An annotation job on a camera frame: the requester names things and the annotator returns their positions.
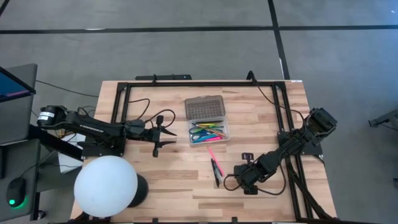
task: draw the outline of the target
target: gray carpet floor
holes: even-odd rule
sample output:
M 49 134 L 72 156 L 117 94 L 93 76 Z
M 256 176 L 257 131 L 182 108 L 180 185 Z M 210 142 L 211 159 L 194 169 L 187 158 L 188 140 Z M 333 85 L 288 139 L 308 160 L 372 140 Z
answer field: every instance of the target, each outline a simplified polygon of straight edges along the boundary
M 394 0 L 275 0 L 280 26 L 398 24 Z M 0 30 L 172 26 L 271 26 L 263 0 L 10 0 Z M 322 146 L 331 193 L 343 220 L 396 223 L 398 133 L 368 120 L 398 109 L 398 30 L 281 31 L 291 79 L 303 80 L 311 107 L 324 107 L 337 130 Z M 123 34 L 0 34 L 0 66 L 37 63 L 39 80 L 96 95 L 103 80 L 191 74 L 194 79 L 282 79 L 273 31 Z M 36 85 L 45 105 L 95 105 L 96 99 Z M 72 185 L 42 195 L 48 217 L 64 222 Z M 26 223 L 29 217 L 4 223 Z

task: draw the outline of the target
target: wooden tabletop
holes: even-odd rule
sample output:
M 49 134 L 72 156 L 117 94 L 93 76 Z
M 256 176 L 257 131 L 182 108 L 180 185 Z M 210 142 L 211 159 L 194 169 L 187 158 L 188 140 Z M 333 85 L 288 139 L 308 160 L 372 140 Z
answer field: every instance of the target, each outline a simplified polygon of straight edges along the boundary
M 110 122 L 117 83 L 117 81 L 103 82 L 96 119 Z M 302 112 L 304 116 L 308 115 L 309 107 L 303 83 L 286 81 L 286 87 L 290 107 Z M 261 88 L 272 100 L 271 88 L 266 86 Z M 136 208 L 125 209 L 113 216 L 112 222 L 151 222 L 152 218 L 159 218 L 160 222 L 230 222 L 231 217 L 237 217 L 240 222 L 295 220 L 289 185 L 280 196 L 261 192 L 258 195 L 244 195 L 242 189 L 230 192 L 222 185 L 216 187 L 211 157 L 206 145 L 196 147 L 189 145 L 188 125 L 185 119 L 184 100 L 206 95 L 221 95 L 224 99 L 231 139 L 209 146 L 226 174 L 232 174 L 235 165 L 245 163 L 241 159 L 242 152 L 252 152 L 256 158 L 262 153 L 278 148 L 276 133 L 279 129 L 275 106 L 261 95 L 257 87 L 134 87 L 130 101 L 150 99 L 149 109 L 143 119 L 149 119 L 163 109 L 175 111 L 176 120 L 168 130 L 178 136 L 170 137 L 164 134 L 162 138 L 176 139 L 177 143 L 164 146 L 159 151 L 159 157 L 153 158 L 153 144 L 127 142 L 123 158 L 147 179 L 149 194 L 143 204 Z M 136 119 L 144 111 L 146 103 L 146 101 L 131 103 L 127 119 Z M 282 114 L 287 128 L 283 109 Z M 295 113 L 292 115 L 295 127 L 301 127 L 300 117 Z M 172 114 L 166 112 L 164 116 L 164 124 L 168 124 Z M 336 216 L 323 164 L 313 156 L 302 156 L 302 160 L 309 191 L 327 213 Z M 258 183 L 258 187 L 278 192 L 283 183 L 282 174 L 278 169 L 277 173 L 265 183 Z M 227 186 L 229 188 L 236 186 L 236 181 L 230 178 Z M 302 194 L 299 190 L 297 192 L 301 203 L 301 214 L 304 217 Z M 71 218 L 80 213 L 81 210 L 75 202 Z

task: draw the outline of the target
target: computer mouse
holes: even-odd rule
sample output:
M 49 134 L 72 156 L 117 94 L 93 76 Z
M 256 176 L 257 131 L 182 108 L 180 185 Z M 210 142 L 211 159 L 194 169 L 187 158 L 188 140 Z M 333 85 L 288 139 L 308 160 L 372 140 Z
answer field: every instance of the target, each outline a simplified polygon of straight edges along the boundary
M 25 200 L 26 181 L 22 177 L 15 178 L 8 184 L 6 198 L 10 207 L 15 208 Z

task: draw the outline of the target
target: white sphere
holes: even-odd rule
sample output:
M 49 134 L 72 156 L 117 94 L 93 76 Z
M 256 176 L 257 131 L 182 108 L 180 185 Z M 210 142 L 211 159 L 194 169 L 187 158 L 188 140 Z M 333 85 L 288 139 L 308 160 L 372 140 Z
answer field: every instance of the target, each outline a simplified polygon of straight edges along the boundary
M 80 171 L 74 191 L 76 201 L 85 213 L 110 217 L 131 203 L 137 192 L 137 173 L 120 157 L 99 157 Z

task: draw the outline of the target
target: monitor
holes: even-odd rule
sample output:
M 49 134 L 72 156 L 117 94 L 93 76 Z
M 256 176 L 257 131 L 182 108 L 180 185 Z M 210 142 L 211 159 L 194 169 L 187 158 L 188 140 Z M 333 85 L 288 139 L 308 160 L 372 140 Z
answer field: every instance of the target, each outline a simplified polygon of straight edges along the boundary
M 0 102 L 36 94 L 36 91 L 4 68 L 0 67 Z

